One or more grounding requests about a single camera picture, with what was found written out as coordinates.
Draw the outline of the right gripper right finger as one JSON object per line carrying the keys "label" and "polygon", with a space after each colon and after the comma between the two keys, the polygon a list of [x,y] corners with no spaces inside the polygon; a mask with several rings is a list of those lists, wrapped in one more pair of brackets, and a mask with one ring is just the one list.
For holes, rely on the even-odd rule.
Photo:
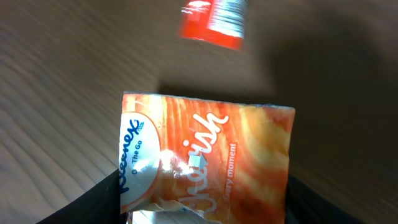
{"label": "right gripper right finger", "polygon": [[363,224],[289,174],[286,224]]}

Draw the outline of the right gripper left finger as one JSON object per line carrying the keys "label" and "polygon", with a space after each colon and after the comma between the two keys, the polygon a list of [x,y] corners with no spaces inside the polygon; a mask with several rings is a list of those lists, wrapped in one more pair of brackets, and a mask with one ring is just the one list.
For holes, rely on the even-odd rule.
{"label": "right gripper left finger", "polygon": [[38,224],[126,224],[120,213],[119,172],[116,170],[72,203]]}

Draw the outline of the orange small box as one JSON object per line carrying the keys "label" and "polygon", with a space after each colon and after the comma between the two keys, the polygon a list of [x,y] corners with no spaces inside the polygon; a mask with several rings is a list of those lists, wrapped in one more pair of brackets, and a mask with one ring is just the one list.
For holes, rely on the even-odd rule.
{"label": "orange small box", "polygon": [[125,93],[122,212],[190,210],[218,223],[283,223],[295,110]]}

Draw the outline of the red white small packet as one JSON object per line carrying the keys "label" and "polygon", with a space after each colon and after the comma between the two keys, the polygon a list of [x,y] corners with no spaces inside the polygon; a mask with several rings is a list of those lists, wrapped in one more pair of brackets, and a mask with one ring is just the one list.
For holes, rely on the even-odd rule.
{"label": "red white small packet", "polygon": [[244,39],[246,0],[188,0],[180,35],[238,50]]}

